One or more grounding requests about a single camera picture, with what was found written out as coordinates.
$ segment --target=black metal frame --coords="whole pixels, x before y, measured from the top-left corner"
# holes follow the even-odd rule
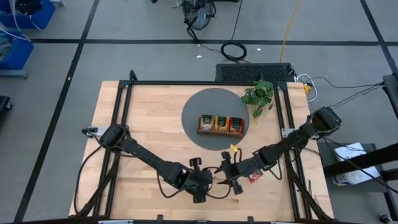
[[[125,87],[127,87],[127,95],[126,95],[126,100],[124,102],[123,115],[122,115],[122,121],[121,121],[122,124],[126,124],[127,112],[128,112],[129,106],[130,106],[130,99],[131,99],[133,85],[225,85],[225,86],[239,85],[239,86],[251,86],[252,82],[139,81],[139,80],[137,80],[134,72],[131,71],[130,80],[119,81],[118,92],[116,94],[116,101],[115,101],[115,106],[114,106],[114,110],[113,110],[112,123],[116,122],[116,118],[118,117],[121,95],[122,95],[123,89]],[[277,110],[279,126],[280,126],[280,130],[281,130],[280,134],[282,136],[282,128],[284,128],[285,126],[284,126],[284,117],[282,114],[282,106],[280,103],[278,86],[282,89],[283,94],[284,94],[287,117],[289,120],[290,128],[294,128],[294,121],[293,121],[292,109],[290,106],[289,92],[287,91],[287,84],[286,84],[286,82],[279,82],[276,85],[274,85],[274,92],[275,92],[275,107]],[[284,156],[285,156],[285,161],[291,160],[290,154],[288,152],[285,152]],[[303,173],[303,167],[302,167],[302,161],[300,158],[300,154],[298,152],[295,152],[295,157],[296,157],[295,160],[297,161],[296,165],[297,165],[297,172],[298,172],[299,179],[305,185],[305,177],[304,177],[304,173]],[[119,156],[115,156],[114,162],[119,163]],[[104,156],[104,161],[103,161],[103,166],[102,166],[103,169],[101,170],[100,180],[103,180],[106,175],[108,163],[109,163],[109,153],[105,154],[105,156]],[[116,175],[113,177],[112,182],[109,186],[109,193],[108,193],[108,198],[107,198],[107,202],[106,202],[106,212],[105,212],[105,215],[108,217],[111,214],[111,207],[112,207],[112,203],[113,203],[116,179],[117,179],[117,171],[116,171]],[[295,222],[297,222],[299,220],[305,221],[305,220],[301,219],[301,217],[300,217],[300,210],[299,210],[299,205],[298,205],[298,201],[297,201],[296,189],[295,189],[295,185],[291,179],[289,179],[289,192],[290,192],[290,197],[291,197],[291,201],[292,201],[292,208],[293,208]],[[307,203],[307,201],[304,200],[304,198],[303,198],[303,202],[304,202],[304,209],[305,209],[305,218],[306,218],[306,220],[311,219],[312,214],[311,214],[310,206]],[[101,205],[101,200],[98,200],[93,215],[98,215],[100,205]],[[143,223],[148,223],[148,222],[154,222],[155,220],[135,220],[134,222],[138,222],[138,221],[141,221]],[[196,223],[195,221],[192,221],[192,222],[191,221],[187,221],[187,222],[181,221],[181,222]]]

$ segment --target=black metal rack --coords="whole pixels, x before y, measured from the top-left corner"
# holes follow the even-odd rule
[[[132,93],[132,88],[134,85],[225,85],[225,86],[228,86],[228,85],[251,86],[252,85],[251,82],[139,81],[139,80],[137,80],[133,71],[130,72],[130,78],[131,78],[130,80],[119,81],[118,92],[116,93],[116,101],[115,101],[115,106],[114,106],[114,110],[113,110],[112,123],[116,122],[116,118],[118,117],[119,106],[121,104],[121,102],[120,102],[121,95],[122,95],[123,90],[125,88],[127,88],[126,99],[124,101],[124,108],[123,108],[122,121],[121,121],[122,124],[126,124],[127,112],[130,107],[131,93]],[[290,128],[294,128],[293,113],[292,113],[292,109],[290,106],[289,92],[287,89],[287,84],[286,84],[286,82],[277,82],[275,84],[276,84],[276,85],[274,85],[275,93],[278,93],[279,88],[280,88],[284,94],[285,107],[286,107],[286,111],[287,111],[287,118],[289,120],[289,126],[290,126]],[[285,126],[284,126],[284,117],[282,114],[282,105],[280,103],[279,94],[275,94],[275,107],[276,107],[277,114],[278,114],[280,130],[282,130],[282,128],[285,128]],[[100,180],[103,180],[105,178],[106,171],[108,169],[109,156],[110,156],[109,153],[106,153],[104,156]],[[286,161],[291,160],[290,154],[288,152],[286,152],[284,156],[285,156]],[[304,173],[303,173],[303,167],[302,167],[302,161],[300,158],[300,154],[296,152],[295,157],[296,157],[295,160],[296,160],[296,165],[297,165],[298,176],[299,176],[300,180],[302,181],[302,183],[305,185],[305,177],[304,177]],[[115,156],[114,162],[116,162],[117,164],[119,163],[119,156]],[[105,215],[107,217],[110,217],[110,214],[111,214],[115,185],[116,185],[116,178],[117,178],[117,174],[115,177],[113,177],[113,179],[110,183],[110,186],[109,186],[108,198],[106,200],[106,209],[105,209]],[[295,218],[295,221],[297,222],[300,220],[300,210],[299,210],[299,204],[297,201],[295,185],[294,185],[293,181],[290,179],[289,179],[289,192],[290,192],[290,197],[291,197],[291,201],[292,201],[294,218]],[[303,202],[304,202],[304,209],[305,209],[305,218],[311,219],[312,214],[311,214],[311,209],[309,207],[309,204],[305,200],[303,200]],[[93,215],[99,214],[100,205],[101,205],[101,200],[98,200],[95,205]],[[158,220],[134,220],[134,223],[137,223],[137,222],[143,222],[143,223],[152,222],[152,223],[154,223],[156,221],[158,221]],[[179,222],[197,223],[196,221],[179,221]]]
[[[196,81],[139,81],[137,80],[137,77],[135,76],[134,72],[131,70],[130,71],[130,79],[129,80],[121,80],[119,81],[118,85],[118,91],[116,93],[116,99],[115,99],[115,104],[114,104],[114,109],[113,109],[113,115],[111,119],[111,123],[116,123],[118,113],[119,113],[119,108],[121,104],[121,96],[125,88],[126,90],[126,97],[124,100],[124,108],[123,108],[123,113],[122,113],[122,119],[121,119],[121,124],[126,124],[127,121],[127,114],[129,111],[130,107],[130,99],[131,99],[131,94],[132,94],[132,89],[134,85],[217,85],[217,86],[231,86],[231,85],[237,85],[237,86],[252,86],[251,82],[196,82]],[[284,117],[282,113],[282,105],[280,103],[280,96],[279,96],[279,89],[282,90],[284,94],[284,100],[285,100],[285,107],[287,111],[287,117],[289,121],[289,126],[290,128],[294,128],[294,121],[293,121],[293,113],[292,109],[290,106],[290,99],[289,99],[289,92],[287,89],[287,84],[286,82],[277,82],[274,84],[274,92],[275,92],[275,107],[277,110],[277,115],[278,115],[278,120],[279,120],[279,128],[280,128],[280,134],[281,137],[283,137],[282,134],[282,128],[285,127],[284,124]],[[303,167],[302,167],[302,162],[300,158],[299,153],[295,153],[295,160],[297,161],[297,173],[298,173],[298,179],[303,183],[305,186],[305,177],[303,174]],[[100,182],[99,185],[101,185],[104,180],[106,179],[106,174],[108,170],[108,164],[109,164],[109,153],[105,153],[104,155],[104,160],[103,160],[103,165],[102,165],[102,170],[101,170],[101,176],[100,176]],[[292,165],[288,163],[288,161],[291,161],[290,159],[290,154],[289,152],[284,153],[285,157],[285,164],[286,164],[286,169],[288,169],[288,166],[290,166],[290,169],[292,169]],[[112,164],[112,167],[116,165],[116,167],[119,165],[119,156],[115,155],[114,161]],[[112,204],[113,204],[113,197],[114,197],[114,191],[115,191],[115,186],[116,186],[116,179],[117,179],[117,172],[118,169],[113,171],[113,176],[109,185],[109,192],[108,192],[108,198],[106,199],[106,208],[105,208],[105,214],[103,216],[99,215],[99,210],[101,206],[101,197],[98,197],[98,200],[93,206],[93,216],[92,217],[71,217],[69,219],[62,219],[62,220],[44,220],[44,221],[37,221],[37,222],[29,222],[29,223],[36,223],[36,224],[43,224],[43,223],[95,223],[99,219],[99,217],[102,220],[109,220],[110,215],[111,215],[111,210],[112,210]],[[294,222],[296,223],[344,223],[344,222],[336,222],[334,220],[313,220],[311,216],[311,208],[309,206],[309,203],[303,198],[303,206],[305,209],[305,218],[300,217],[300,209],[299,209],[299,203],[297,201],[297,191],[295,184],[291,178],[288,178],[289,180],[289,193],[290,193],[290,198],[292,202],[292,210],[294,213]],[[156,224],[161,224],[161,223],[266,223],[266,224],[271,224],[271,222],[255,222],[254,217],[248,217],[247,221],[243,222],[236,222],[236,221],[210,221],[210,220],[163,220],[163,215],[158,215],[156,220],[129,220],[128,222],[124,223],[156,223]]]

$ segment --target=wooden table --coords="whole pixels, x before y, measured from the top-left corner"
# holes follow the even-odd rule
[[[93,126],[109,126],[116,98],[118,82],[103,82],[96,105]],[[206,88],[225,88],[239,96],[246,86],[203,86],[203,85],[134,85],[127,125],[132,137],[139,144],[168,161],[178,161],[189,167],[189,159],[201,157],[203,165],[219,166],[221,151],[209,151],[197,146],[184,133],[181,114],[185,102],[196,92]],[[299,127],[309,114],[308,104],[301,83],[288,83],[289,96],[294,115],[295,127]],[[285,124],[287,115],[283,94],[280,92]],[[121,100],[119,120],[123,109]],[[281,140],[275,107],[254,120],[251,116],[247,135],[238,144],[243,149],[243,159],[252,152],[268,144]],[[87,141],[84,158],[98,145],[93,139]],[[308,148],[318,151],[315,141]],[[86,164],[80,179],[78,209],[91,197],[98,185],[104,150],[97,152]],[[309,151],[301,153],[306,180],[311,180],[312,194],[321,208],[333,217],[328,189],[321,160]],[[253,216],[255,221],[294,221],[290,200],[284,157],[280,159],[283,179],[277,180],[270,172],[250,183],[239,179],[244,193],[230,194],[223,200],[207,198],[206,203],[194,204],[192,196],[182,192],[171,199],[163,198],[156,181],[156,171],[139,159],[121,158],[111,218],[114,219],[156,219],[162,214],[165,220],[235,220],[244,221]],[[279,174],[277,167],[272,170]],[[223,180],[223,174],[216,174],[213,182]],[[175,189],[162,182],[165,193],[170,195]],[[225,185],[214,185],[211,194],[222,196],[227,191]],[[108,191],[103,194],[101,212],[104,213]],[[302,198],[297,193],[301,217],[304,217]]]

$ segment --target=potted plant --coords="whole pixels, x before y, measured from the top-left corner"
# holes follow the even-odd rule
[[[258,118],[266,105],[269,104],[268,110],[271,110],[274,86],[272,83],[264,80],[254,81],[253,84],[254,88],[245,89],[244,96],[241,99],[246,105],[258,105],[258,108],[253,111],[253,117]]]

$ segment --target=wheel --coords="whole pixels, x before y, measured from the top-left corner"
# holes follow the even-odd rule
[[[6,106],[6,110],[11,110],[12,109],[12,104],[10,102],[8,102],[7,106]]]
[[[388,224],[392,221],[390,215],[382,215],[382,216],[380,216],[379,220],[381,223],[384,223],[384,224]]]

